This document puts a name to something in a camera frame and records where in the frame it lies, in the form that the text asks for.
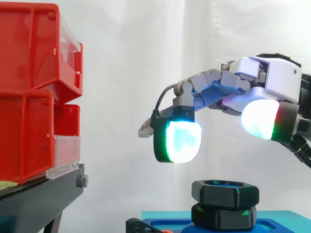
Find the black cable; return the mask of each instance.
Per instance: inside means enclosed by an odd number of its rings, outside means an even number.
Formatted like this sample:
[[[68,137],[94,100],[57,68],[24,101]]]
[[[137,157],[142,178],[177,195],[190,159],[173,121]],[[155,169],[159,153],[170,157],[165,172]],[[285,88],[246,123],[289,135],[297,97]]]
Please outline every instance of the black cable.
[[[175,87],[176,84],[170,85],[167,88],[164,89],[164,91],[162,92],[162,94],[160,95],[159,99],[156,102],[155,105],[155,109],[153,110],[152,114],[151,114],[151,121],[150,121],[150,126],[153,128],[157,118],[159,117],[159,106],[161,104],[161,101],[163,99],[163,97],[165,96],[165,94],[172,88]]]
[[[164,91],[162,92],[162,94],[160,95],[159,99],[157,100],[156,102],[156,105],[155,105],[155,110],[154,111],[159,111],[159,107],[160,107],[160,104],[161,104],[161,101],[163,99],[163,97],[165,96],[165,94],[172,88],[175,87],[176,84],[173,84],[173,85],[170,85],[168,86],[167,88],[164,89]]]

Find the metal hex nut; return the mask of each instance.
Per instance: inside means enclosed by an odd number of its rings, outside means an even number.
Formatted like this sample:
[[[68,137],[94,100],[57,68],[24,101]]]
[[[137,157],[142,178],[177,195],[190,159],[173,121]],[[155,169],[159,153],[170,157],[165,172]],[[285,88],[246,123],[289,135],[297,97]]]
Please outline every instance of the metal hex nut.
[[[243,182],[195,181],[191,194],[201,205],[211,208],[241,210],[259,203],[259,189]]]
[[[191,209],[191,219],[196,226],[213,231],[248,231],[256,223],[257,210],[220,210],[196,204]]]

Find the orange part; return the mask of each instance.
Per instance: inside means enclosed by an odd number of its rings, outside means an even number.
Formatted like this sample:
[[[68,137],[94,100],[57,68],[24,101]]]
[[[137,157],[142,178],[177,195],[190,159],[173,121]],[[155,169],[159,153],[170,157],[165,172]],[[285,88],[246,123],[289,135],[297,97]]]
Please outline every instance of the orange part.
[[[0,2],[0,22],[0,88],[48,89],[58,103],[82,95],[83,48],[61,49],[57,5]]]
[[[23,184],[45,175],[54,167],[54,135],[79,136],[79,126],[79,106],[54,105],[49,90],[0,89],[0,181]],[[77,160],[62,155],[58,163]]]

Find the bolt head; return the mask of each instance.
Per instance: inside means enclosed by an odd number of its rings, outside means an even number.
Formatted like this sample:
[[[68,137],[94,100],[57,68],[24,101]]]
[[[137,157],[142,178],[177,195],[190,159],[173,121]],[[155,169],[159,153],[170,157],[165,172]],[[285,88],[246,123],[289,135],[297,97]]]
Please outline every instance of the bolt head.
[[[140,228],[136,227],[136,228],[133,230],[133,233],[140,233]]]
[[[88,185],[88,175],[78,175],[76,186],[78,188],[86,188]]]
[[[88,175],[83,175],[83,176],[81,177],[81,186],[82,186],[83,188],[86,188],[87,185],[88,185]]]

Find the black clamp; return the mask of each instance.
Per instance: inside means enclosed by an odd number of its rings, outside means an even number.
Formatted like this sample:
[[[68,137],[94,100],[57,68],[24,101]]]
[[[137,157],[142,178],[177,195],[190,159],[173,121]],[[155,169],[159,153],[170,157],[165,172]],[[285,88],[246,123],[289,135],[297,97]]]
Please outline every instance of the black clamp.
[[[125,233],[163,233],[162,231],[148,225],[147,223],[139,220],[138,218],[131,218],[127,220],[125,223],[125,228]]]

